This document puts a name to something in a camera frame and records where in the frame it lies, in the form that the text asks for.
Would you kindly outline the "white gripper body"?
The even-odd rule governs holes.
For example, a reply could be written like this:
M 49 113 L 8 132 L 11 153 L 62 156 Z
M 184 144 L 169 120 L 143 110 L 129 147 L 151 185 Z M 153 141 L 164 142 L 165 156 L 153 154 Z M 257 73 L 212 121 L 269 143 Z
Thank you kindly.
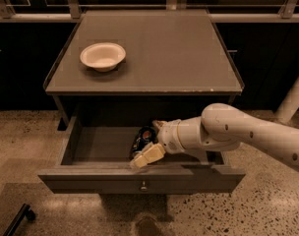
M 166 121 L 157 133 L 158 142 L 171 154 L 202 149 L 204 138 L 205 129 L 200 117 Z

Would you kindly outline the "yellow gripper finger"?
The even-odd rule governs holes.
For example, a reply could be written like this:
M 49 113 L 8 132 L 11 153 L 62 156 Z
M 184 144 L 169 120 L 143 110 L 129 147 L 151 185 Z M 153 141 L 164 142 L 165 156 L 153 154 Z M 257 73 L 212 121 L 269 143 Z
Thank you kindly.
M 160 130 L 164 125 L 166 124 L 166 121 L 161 120 L 153 120 L 152 125 L 156 130 Z
M 149 143 L 142 150 L 137 151 L 130 162 L 133 169 L 140 169 L 164 158 L 165 149 L 161 144 Z

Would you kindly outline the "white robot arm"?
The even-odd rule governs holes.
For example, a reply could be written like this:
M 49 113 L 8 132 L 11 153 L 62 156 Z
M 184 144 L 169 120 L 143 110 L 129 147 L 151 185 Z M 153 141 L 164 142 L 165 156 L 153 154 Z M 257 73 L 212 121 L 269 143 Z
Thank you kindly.
M 140 169 L 166 154 L 230 151 L 250 145 L 299 172 L 299 129 L 255 118 L 224 103 L 208 105 L 198 117 L 152 122 L 156 138 L 130 162 Z

